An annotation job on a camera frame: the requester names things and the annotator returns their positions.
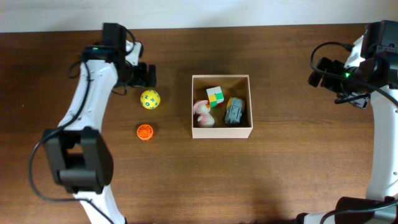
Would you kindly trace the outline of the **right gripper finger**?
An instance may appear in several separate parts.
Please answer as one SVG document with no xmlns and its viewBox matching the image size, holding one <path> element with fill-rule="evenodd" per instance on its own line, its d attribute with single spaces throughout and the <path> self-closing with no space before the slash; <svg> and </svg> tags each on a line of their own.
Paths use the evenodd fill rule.
<svg viewBox="0 0 398 224">
<path fill-rule="evenodd" d="M 317 63 L 317 68 L 325 72 L 327 69 L 327 58 L 321 58 Z M 317 87 L 322 78 L 323 75 L 314 70 L 308 78 L 308 84 L 313 87 Z"/>
<path fill-rule="evenodd" d="M 368 106 L 369 99 L 370 99 L 370 94 L 355 95 L 353 93 L 350 96 L 344 96 L 341 98 L 337 98 L 334 101 L 334 103 L 336 105 L 343 104 L 343 103 L 350 103 L 357 108 L 366 109 Z"/>
</svg>

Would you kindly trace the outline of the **yellow ball with blue letters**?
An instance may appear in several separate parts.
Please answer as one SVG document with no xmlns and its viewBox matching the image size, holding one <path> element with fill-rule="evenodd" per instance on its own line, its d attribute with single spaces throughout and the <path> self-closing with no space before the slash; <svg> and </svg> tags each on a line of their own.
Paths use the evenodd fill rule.
<svg viewBox="0 0 398 224">
<path fill-rule="evenodd" d="M 160 105 L 160 95 L 155 90 L 146 90 L 140 97 L 141 105 L 148 110 L 153 110 Z"/>
</svg>

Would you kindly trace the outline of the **orange ribbed plastic ball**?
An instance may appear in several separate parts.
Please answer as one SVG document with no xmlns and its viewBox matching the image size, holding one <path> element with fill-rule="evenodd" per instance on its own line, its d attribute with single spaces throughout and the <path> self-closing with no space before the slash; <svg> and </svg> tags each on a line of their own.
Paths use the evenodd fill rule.
<svg viewBox="0 0 398 224">
<path fill-rule="evenodd" d="M 137 137 L 143 141 L 150 140 L 154 135 L 154 129 L 149 124 L 142 124 L 137 128 Z"/>
</svg>

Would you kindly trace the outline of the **pink and white duck toy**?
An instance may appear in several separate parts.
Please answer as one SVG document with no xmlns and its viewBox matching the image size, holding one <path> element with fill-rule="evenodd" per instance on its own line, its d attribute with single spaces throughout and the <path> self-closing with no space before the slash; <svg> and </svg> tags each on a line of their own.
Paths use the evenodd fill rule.
<svg viewBox="0 0 398 224">
<path fill-rule="evenodd" d="M 197 115 L 197 123 L 200 128 L 212 128 L 215 120 L 210 114 L 211 107 L 208 100 L 199 100 L 193 105 L 193 115 Z"/>
</svg>

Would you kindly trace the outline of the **multicoloured puzzle cube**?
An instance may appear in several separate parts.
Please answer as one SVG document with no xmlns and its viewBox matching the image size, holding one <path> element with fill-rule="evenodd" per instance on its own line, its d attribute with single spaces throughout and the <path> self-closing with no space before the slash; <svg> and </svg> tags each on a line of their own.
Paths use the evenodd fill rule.
<svg viewBox="0 0 398 224">
<path fill-rule="evenodd" d="M 224 95 L 220 86 L 206 89 L 206 94 L 211 108 L 223 104 Z"/>
</svg>

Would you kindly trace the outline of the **grey and yellow toy truck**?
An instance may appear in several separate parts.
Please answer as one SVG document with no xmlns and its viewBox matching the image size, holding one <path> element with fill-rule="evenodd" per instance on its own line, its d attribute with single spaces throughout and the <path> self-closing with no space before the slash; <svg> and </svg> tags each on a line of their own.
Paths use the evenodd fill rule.
<svg viewBox="0 0 398 224">
<path fill-rule="evenodd" d="M 226 124 L 240 124 L 244 109 L 245 109 L 244 100 L 236 97 L 231 97 L 228 100 L 226 106 L 224 122 Z"/>
</svg>

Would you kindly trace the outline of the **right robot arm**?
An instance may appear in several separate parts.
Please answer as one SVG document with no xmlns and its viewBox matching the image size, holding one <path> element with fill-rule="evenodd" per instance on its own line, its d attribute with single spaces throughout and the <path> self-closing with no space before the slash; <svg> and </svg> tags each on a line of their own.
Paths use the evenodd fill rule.
<svg viewBox="0 0 398 224">
<path fill-rule="evenodd" d="M 346 62 L 321 58 L 311 63 L 308 84 L 336 93 L 335 104 L 371 106 L 374 149 L 365 198 L 342 197 L 334 210 L 301 213 L 294 223 L 397 223 L 397 22 L 369 23 Z"/>
</svg>

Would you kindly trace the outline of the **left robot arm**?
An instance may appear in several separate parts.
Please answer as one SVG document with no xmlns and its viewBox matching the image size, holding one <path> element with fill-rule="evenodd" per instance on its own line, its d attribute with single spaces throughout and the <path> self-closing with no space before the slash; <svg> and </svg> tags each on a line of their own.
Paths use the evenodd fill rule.
<svg viewBox="0 0 398 224">
<path fill-rule="evenodd" d="M 126 223 L 111 190 L 114 163 L 101 135 L 114 88 L 156 86 L 156 67 L 140 62 L 144 47 L 118 23 L 103 24 L 101 40 L 85 47 L 76 65 L 79 82 L 71 105 L 55 129 L 44 131 L 54 182 L 79 201 L 92 223 Z"/>
</svg>

